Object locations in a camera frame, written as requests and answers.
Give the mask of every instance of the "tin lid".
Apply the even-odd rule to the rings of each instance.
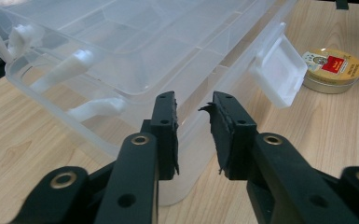
[[[302,58],[308,66],[306,77],[322,84],[341,86],[359,78],[359,60],[336,49],[313,49]]]

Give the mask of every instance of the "red label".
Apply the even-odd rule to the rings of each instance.
[[[339,69],[341,68],[341,66],[344,64],[343,59],[341,58],[336,58],[334,56],[328,56],[327,58],[327,63],[324,64],[324,66],[322,66],[322,69],[332,72],[332,73],[338,73]]]

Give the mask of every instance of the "table surface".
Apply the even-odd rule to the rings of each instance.
[[[359,58],[359,5],[299,1],[286,35],[302,54],[313,48],[341,49]],[[276,109],[261,91],[245,106],[260,132],[289,139],[315,168],[339,176],[359,165],[359,82],[342,94],[301,87],[290,108]],[[49,171],[65,165],[99,169],[72,134],[41,105],[0,79],[0,223],[9,222],[25,197]],[[159,223],[256,223],[245,182],[218,174],[216,157],[180,203],[159,208]]]

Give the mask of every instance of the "clear plastic storage box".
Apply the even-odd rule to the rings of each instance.
[[[257,88],[289,106],[306,66],[283,34],[296,0],[0,0],[7,79],[112,159],[175,91],[181,174],[160,204],[183,199],[213,156],[213,91],[243,104]]]

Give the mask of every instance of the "gold tin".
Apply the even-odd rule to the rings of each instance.
[[[323,93],[342,93],[359,79],[359,60],[336,49],[313,49],[303,57],[308,71],[303,85]]]

